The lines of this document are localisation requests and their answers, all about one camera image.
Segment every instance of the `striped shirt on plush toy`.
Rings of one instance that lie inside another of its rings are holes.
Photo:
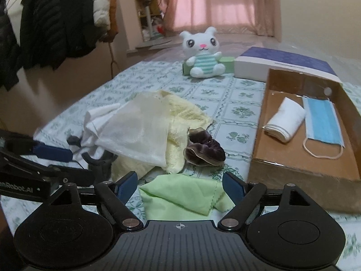
[[[203,70],[204,74],[210,74],[213,73],[213,67],[217,63],[213,54],[196,55],[196,62],[193,67],[199,67]]]

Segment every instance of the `circular pad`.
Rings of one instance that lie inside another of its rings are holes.
[[[278,234],[285,241],[295,245],[313,243],[319,238],[319,230],[315,225],[299,220],[282,223],[278,227]]]
[[[342,229],[327,213],[307,215],[297,210],[277,210],[256,218],[246,237],[254,252],[266,261],[297,270],[334,263],[345,240]]]
[[[98,214],[73,205],[48,205],[38,210],[14,235],[17,251],[30,265],[76,268],[94,261],[111,245],[113,228]]]

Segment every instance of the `plush toy eye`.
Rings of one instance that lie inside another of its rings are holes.
[[[188,40],[187,46],[188,46],[188,48],[192,48],[194,46],[194,40]]]

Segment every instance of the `yellow cloth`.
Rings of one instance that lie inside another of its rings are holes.
[[[169,103],[169,130],[165,159],[167,166],[162,169],[167,173],[180,172],[185,164],[183,151],[188,144],[188,129],[207,129],[212,118],[191,102],[166,91],[158,93]],[[153,166],[119,156],[111,167],[111,177],[118,180],[129,171],[135,171],[138,178],[147,174]]]

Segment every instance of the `crosshair marking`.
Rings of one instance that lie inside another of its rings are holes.
[[[181,230],[181,229],[183,229],[184,227],[187,227],[187,226],[185,226],[185,225],[182,224],[182,223],[179,223],[179,224],[177,224],[175,227],[177,227],[179,230]]]

